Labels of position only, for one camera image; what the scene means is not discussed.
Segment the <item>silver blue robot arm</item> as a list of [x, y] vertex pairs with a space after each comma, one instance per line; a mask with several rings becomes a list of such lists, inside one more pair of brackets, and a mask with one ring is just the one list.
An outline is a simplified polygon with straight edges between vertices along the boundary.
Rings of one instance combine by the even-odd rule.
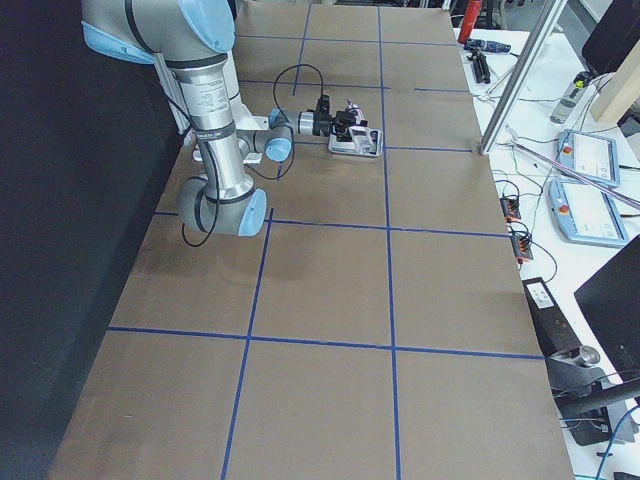
[[369, 129], [353, 102], [332, 113], [326, 94], [310, 111], [276, 108], [266, 118], [252, 116], [235, 72], [234, 14], [229, 1], [85, 1], [82, 27], [87, 46], [98, 53], [137, 64], [162, 60], [171, 71], [204, 165], [179, 192], [183, 225], [246, 237], [261, 230], [267, 209], [246, 158], [292, 159], [297, 134], [328, 138], [334, 153], [376, 156], [383, 135]]

